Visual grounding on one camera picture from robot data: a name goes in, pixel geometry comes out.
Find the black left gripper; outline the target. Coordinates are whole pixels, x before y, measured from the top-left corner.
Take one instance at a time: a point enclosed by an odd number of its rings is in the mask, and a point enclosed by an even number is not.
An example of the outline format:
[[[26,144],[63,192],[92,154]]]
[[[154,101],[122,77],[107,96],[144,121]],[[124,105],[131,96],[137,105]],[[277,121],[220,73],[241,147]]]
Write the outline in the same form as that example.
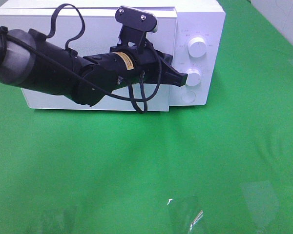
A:
[[[135,70],[145,71],[145,83],[156,84],[159,75],[159,63],[155,54],[160,58],[162,65],[161,82],[160,84],[175,85],[178,87],[184,86],[187,81],[188,74],[181,73],[175,70],[171,64],[173,56],[164,52],[155,50],[154,46],[149,41],[145,41],[143,52],[138,54],[136,52],[136,45],[134,46],[112,46],[110,52],[124,52],[133,61]]]

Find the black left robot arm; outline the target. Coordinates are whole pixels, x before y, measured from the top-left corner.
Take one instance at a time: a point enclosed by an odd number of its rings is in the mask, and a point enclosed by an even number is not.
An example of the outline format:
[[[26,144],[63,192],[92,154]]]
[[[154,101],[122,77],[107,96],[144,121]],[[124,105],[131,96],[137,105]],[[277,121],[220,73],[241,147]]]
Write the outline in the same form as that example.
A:
[[[0,82],[6,85],[65,96],[80,105],[94,106],[105,96],[137,83],[183,86],[187,74],[171,66],[172,56],[147,41],[141,54],[135,47],[112,47],[106,54],[80,57],[49,43],[30,29],[0,28]]]

